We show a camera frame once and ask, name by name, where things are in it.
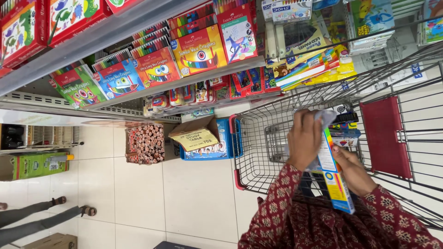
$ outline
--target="person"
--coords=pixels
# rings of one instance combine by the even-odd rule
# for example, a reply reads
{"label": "person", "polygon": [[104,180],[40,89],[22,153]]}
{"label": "person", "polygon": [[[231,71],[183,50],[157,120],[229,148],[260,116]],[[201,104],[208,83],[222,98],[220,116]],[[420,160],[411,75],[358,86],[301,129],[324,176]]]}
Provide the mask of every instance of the person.
{"label": "person", "polygon": [[[0,228],[3,228],[7,225],[10,225],[14,222],[17,222],[33,213],[37,213],[40,211],[48,210],[49,208],[66,203],[66,197],[62,196],[57,199],[52,198],[51,201],[48,202],[40,202],[36,203],[22,209],[12,209],[0,212]],[[2,203],[2,208],[6,209],[7,204]],[[20,226],[15,226],[6,229],[0,229],[0,247],[10,244],[18,239],[26,237],[28,235],[37,233],[42,230],[49,229],[53,226],[61,224],[65,221],[68,221],[77,215],[81,214],[82,217],[84,214],[88,216],[94,216],[97,214],[97,209],[89,206],[82,207],[72,207],[64,212],[56,214],[52,217],[26,223]]]}
{"label": "person", "polygon": [[315,121],[314,114],[306,109],[294,114],[287,135],[289,159],[270,185],[267,198],[258,198],[258,211],[238,248],[441,248],[440,240],[372,180],[355,154],[337,145],[331,152],[349,189],[358,195],[354,199],[357,211],[348,214],[332,209],[325,196],[313,201],[329,201],[329,206],[296,197],[302,193],[303,171],[316,158],[322,140],[321,121]]}

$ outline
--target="gray trousers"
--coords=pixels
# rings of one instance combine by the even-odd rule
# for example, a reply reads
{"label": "gray trousers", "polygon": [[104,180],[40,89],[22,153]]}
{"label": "gray trousers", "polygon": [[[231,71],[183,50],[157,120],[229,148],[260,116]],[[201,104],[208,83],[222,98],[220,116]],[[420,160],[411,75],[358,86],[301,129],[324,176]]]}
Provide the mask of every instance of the gray trousers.
{"label": "gray trousers", "polygon": [[[0,212],[0,228],[17,222],[33,213],[48,210],[51,206],[51,202],[40,202],[22,209],[12,209]],[[68,221],[81,213],[82,210],[78,206],[75,206],[43,220],[26,223],[12,228],[0,229],[0,247]]]}

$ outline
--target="cart wire basket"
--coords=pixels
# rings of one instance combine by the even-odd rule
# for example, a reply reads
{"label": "cart wire basket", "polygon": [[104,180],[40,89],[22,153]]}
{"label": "cart wire basket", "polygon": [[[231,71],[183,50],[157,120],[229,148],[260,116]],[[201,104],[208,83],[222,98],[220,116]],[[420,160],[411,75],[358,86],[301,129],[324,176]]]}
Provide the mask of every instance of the cart wire basket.
{"label": "cart wire basket", "polygon": [[[428,228],[443,231],[442,55],[443,42],[434,43],[398,62],[336,82],[297,87],[289,97],[232,115],[233,140],[241,137],[238,149],[243,151],[234,159],[237,188],[267,194],[288,159],[284,146],[293,110],[343,105],[342,110],[357,113],[361,131],[349,150],[406,211]],[[422,70],[386,83],[418,63]],[[427,80],[408,83],[423,74]],[[299,188],[307,203],[328,195],[318,173],[304,172]]]}

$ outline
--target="green box on floor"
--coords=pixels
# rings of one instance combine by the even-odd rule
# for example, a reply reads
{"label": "green box on floor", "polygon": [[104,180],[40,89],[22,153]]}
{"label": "green box on floor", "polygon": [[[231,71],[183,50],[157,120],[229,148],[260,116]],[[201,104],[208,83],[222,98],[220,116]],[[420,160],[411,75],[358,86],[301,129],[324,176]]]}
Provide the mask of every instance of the green box on floor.
{"label": "green box on floor", "polygon": [[47,162],[51,156],[68,154],[68,152],[42,152],[20,156],[0,156],[0,181],[15,181],[68,171],[69,161]]}

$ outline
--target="tiled floor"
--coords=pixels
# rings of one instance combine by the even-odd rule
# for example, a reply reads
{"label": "tiled floor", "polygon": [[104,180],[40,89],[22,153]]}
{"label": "tiled floor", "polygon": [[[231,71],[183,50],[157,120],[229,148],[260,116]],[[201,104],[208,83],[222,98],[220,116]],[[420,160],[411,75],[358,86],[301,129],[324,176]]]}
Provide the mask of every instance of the tiled floor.
{"label": "tiled floor", "polygon": [[16,241],[25,245],[53,233],[78,236],[81,249],[150,249],[171,241],[202,249],[234,249],[248,229],[259,194],[238,190],[233,161],[170,160],[134,165],[124,158],[124,129],[81,129],[84,145],[74,148],[70,170],[46,177],[0,182],[0,202],[21,208],[50,198],[67,203],[11,226],[47,218],[73,206],[97,208]]}

